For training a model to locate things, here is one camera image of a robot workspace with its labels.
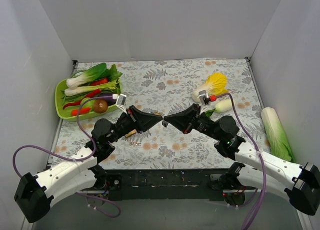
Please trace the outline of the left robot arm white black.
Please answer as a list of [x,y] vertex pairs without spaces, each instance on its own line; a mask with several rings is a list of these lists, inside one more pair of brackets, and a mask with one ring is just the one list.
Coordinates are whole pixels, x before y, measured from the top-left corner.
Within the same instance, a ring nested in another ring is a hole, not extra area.
[[29,172],[21,175],[14,200],[27,221],[40,220],[55,203],[77,191],[90,187],[103,189],[107,181],[99,163],[114,151],[112,143],[132,130],[146,132],[162,119],[161,115],[130,106],[116,123],[104,118],[98,120],[90,141],[71,158],[63,158],[56,166],[35,175]]

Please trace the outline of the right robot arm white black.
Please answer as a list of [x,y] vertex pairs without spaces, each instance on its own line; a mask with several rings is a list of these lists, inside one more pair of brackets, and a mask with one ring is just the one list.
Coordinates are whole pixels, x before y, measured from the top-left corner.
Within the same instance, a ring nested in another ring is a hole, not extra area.
[[193,104],[188,109],[164,117],[184,134],[193,129],[215,140],[218,152],[223,156],[263,170],[284,185],[290,203],[299,211],[315,215],[320,205],[320,171],[311,164],[305,166],[282,160],[266,152],[259,153],[254,146],[237,135],[239,128],[231,116],[210,120]]

